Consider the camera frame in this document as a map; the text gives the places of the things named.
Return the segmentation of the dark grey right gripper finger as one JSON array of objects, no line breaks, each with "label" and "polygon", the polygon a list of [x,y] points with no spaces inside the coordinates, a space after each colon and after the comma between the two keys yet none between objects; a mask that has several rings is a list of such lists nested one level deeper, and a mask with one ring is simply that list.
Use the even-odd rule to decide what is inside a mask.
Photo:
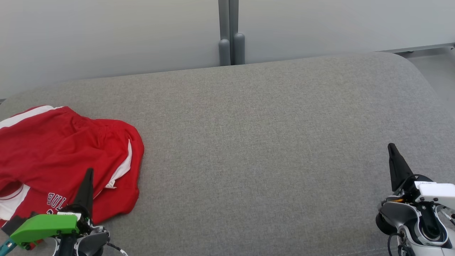
[{"label": "dark grey right gripper finger", "polygon": [[396,192],[401,185],[414,177],[414,173],[394,143],[388,144],[391,188]]}]

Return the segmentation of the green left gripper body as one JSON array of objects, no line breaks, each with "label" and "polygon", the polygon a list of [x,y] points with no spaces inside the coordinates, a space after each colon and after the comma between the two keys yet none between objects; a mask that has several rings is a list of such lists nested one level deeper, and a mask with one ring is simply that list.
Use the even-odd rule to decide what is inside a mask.
[{"label": "green left gripper body", "polygon": [[92,208],[92,206],[70,204],[61,208],[56,214],[38,214],[26,220],[10,235],[10,238],[22,247],[48,237],[78,239],[89,233]]}]

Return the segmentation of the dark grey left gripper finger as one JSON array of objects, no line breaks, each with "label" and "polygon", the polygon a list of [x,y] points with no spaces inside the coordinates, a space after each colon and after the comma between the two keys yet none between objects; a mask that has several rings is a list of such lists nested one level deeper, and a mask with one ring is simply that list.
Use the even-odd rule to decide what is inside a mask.
[{"label": "dark grey left gripper finger", "polygon": [[76,212],[81,214],[91,214],[93,208],[93,168],[86,170],[84,179],[73,201]]}]

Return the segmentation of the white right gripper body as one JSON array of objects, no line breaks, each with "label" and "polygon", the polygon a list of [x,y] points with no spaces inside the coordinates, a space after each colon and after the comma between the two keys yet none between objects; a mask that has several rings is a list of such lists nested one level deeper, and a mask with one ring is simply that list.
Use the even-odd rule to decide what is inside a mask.
[{"label": "white right gripper body", "polygon": [[418,204],[432,203],[454,210],[455,185],[437,183],[424,175],[410,175],[405,178],[393,178],[393,193],[396,202]]}]

